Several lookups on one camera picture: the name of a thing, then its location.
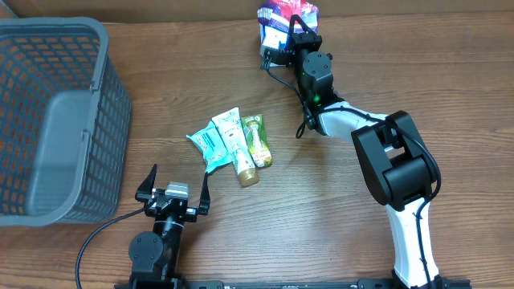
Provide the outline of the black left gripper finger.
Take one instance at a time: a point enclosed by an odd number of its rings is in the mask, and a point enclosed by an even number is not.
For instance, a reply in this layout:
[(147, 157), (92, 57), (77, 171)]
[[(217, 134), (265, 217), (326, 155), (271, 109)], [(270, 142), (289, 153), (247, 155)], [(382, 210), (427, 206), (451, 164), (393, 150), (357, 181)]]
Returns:
[(209, 173), (205, 173), (202, 183), (202, 192), (199, 198), (198, 214), (207, 215), (210, 209), (210, 191), (208, 186)]
[(136, 195), (151, 195), (157, 175), (157, 164), (154, 164), (149, 175), (144, 179), (137, 188)]

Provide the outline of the purple sanitary pad pack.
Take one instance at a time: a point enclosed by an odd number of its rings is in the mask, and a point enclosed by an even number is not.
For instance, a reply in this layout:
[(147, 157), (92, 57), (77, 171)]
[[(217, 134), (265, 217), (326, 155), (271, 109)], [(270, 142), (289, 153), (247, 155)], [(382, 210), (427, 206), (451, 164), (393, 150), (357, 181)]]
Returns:
[(305, 0), (268, 0), (257, 10), (259, 25), (288, 32), (291, 17), (298, 15), (314, 32), (318, 31), (319, 9)]

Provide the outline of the teal plastic packet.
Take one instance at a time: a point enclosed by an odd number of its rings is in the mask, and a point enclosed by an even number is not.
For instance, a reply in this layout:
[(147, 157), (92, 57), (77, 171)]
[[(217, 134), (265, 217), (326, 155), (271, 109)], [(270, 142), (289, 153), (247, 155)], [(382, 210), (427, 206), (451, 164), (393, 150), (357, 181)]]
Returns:
[(233, 161), (213, 121), (195, 134), (187, 135), (186, 138), (191, 140), (202, 153), (208, 174)]

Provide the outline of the green yellow snack pouch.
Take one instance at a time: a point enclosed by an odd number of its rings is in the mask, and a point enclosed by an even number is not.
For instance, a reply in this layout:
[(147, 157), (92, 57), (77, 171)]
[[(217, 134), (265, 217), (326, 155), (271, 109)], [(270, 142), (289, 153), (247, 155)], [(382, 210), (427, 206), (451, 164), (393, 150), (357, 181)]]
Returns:
[(261, 114), (241, 118), (248, 151), (259, 168), (272, 165), (272, 155), (267, 143), (267, 134)]

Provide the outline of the white bamboo print tube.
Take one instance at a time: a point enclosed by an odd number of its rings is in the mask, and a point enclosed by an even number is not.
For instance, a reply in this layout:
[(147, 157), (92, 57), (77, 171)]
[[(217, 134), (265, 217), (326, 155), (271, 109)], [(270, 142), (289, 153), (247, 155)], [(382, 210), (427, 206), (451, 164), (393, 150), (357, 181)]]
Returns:
[(239, 109), (232, 108), (227, 112), (214, 116), (212, 121), (233, 159), (232, 162), (240, 185), (248, 187), (257, 183), (259, 175), (248, 151)]

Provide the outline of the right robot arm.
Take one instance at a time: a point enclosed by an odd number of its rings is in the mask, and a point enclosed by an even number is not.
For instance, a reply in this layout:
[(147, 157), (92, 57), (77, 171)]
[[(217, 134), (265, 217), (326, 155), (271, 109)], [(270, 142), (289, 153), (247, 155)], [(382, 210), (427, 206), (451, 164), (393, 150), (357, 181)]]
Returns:
[(430, 203), (442, 175), (411, 116), (374, 114), (353, 107), (333, 86), (332, 56), (320, 51), (322, 38), (298, 15), (290, 17), (287, 40), (263, 45), (265, 71), (272, 64), (293, 68), (305, 129), (353, 143), (365, 184), (386, 208), (394, 241), (396, 288), (442, 288), (429, 229)]

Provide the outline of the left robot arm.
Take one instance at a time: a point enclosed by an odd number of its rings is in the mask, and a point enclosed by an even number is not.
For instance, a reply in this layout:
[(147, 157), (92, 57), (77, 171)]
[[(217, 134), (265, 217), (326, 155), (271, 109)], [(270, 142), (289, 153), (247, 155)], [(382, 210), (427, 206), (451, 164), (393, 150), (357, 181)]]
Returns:
[(138, 234), (131, 241), (128, 255), (132, 261), (130, 288), (188, 288), (182, 274), (177, 272), (182, 233), (187, 222), (210, 209), (209, 174), (205, 173), (199, 204), (188, 205), (189, 186), (170, 182), (164, 189), (154, 187), (157, 166), (137, 188), (135, 199), (144, 204), (143, 212), (153, 219), (151, 231)]

